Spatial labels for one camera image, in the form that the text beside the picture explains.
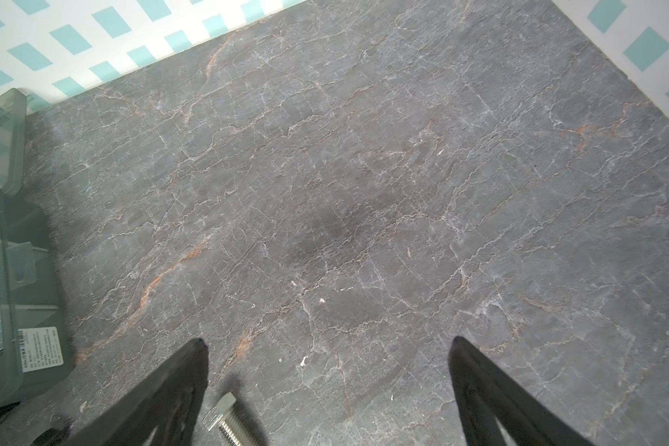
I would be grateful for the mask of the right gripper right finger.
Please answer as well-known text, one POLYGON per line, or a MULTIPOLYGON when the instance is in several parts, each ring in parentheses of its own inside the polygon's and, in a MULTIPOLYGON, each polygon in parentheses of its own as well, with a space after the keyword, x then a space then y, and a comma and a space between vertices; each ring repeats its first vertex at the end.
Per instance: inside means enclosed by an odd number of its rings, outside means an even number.
POLYGON ((590 443, 466 338, 453 339, 448 367, 467 444, 504 445, 502 429, 518 445, 590 443))

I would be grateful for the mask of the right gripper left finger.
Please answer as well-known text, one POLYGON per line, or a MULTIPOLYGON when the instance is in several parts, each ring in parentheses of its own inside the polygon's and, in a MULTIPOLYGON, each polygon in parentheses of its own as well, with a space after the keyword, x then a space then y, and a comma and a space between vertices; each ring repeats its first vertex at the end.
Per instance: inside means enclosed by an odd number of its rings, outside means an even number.
POLYGON ((208 347, 193 338, 66 443, 191 445, 207 383, 208 347))

